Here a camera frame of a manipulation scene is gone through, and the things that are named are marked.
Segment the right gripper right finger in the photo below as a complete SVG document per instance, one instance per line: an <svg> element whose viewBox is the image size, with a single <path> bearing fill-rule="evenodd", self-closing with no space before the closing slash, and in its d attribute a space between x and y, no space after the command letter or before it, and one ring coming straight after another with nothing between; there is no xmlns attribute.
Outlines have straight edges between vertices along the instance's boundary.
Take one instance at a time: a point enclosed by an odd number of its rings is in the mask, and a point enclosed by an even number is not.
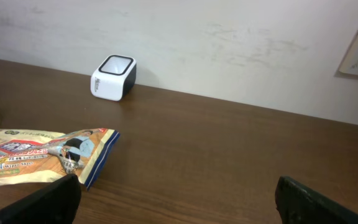
<svg viewBox="0 0 358 224"><path fill-rule="evenodd" d="M289 176L281 176L275 203L283 224L358 224L358 214Z"/></svg>

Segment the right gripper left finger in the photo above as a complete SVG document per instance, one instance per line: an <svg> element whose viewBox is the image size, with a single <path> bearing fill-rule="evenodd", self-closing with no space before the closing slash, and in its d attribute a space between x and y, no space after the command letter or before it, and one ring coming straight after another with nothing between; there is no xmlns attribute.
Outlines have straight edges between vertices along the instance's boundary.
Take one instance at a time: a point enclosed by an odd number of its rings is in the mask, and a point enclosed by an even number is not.
<svg viewBox="0 0 358 224"><path fill-rule="evenodd" d="M0 209L0 224L71 224L80 200L78 177L68 174Z"/></svg>

